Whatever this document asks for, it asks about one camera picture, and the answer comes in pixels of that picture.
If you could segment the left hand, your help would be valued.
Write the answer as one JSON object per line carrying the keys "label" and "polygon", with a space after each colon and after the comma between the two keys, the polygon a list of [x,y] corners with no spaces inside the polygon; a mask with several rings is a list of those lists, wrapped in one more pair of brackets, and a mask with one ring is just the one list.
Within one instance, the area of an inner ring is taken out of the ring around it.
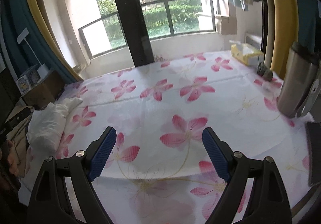
{"label": "left hand", "polygon": [[19,170],[14,151],[12,150],[13,146],[13,143],[9,140],[5,140],[5,142],[1,144],[1,165],[5,171],[17,177]]}

